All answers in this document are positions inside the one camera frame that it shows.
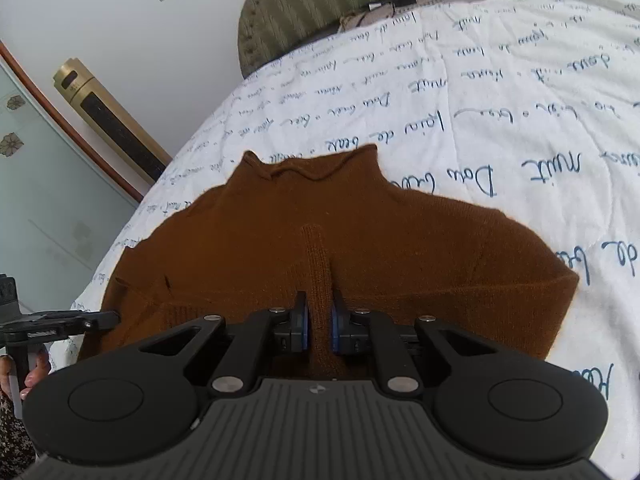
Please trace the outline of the person's left hand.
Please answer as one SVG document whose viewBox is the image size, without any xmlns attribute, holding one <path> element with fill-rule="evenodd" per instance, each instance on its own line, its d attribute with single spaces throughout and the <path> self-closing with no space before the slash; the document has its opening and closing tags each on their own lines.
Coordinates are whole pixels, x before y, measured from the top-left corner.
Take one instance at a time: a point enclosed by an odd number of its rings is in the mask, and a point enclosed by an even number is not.
<svg viewBox="0 0 640 480">
<path fill-rule="evenodd" d="M 0 380 L 1 390 L 9 398 L 12 399 L 9 374 L 12 370 L 13 361 L 8 356 L 1 357 L 0 363 Z M 49 360 L 49 353 L 46 347 L 41 347 L 38 350 L 35 360 L 35 367 L 29 372 L 25 378 L 25 387 L 21 390 L 20 398 L 24 400 L 26 396 L 32 391 L 32 388 L 46 378 L 51 370 L 51 363 Z"/>
</svg>

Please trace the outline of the floral sleeve left forearm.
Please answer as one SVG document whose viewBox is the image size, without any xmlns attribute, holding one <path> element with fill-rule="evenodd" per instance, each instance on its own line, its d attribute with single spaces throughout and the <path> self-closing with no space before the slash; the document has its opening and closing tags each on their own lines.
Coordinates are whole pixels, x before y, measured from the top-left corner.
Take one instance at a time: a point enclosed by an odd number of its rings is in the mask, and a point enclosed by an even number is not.
<svg viewBox="0 0 640 480">
<path fill-rule="evenodd" d="M 36 451 L 23 423 L 14 416 L 12 401 L 1 393 L 0 477 L 14 479 L 35 460 Z"/>
</svg>

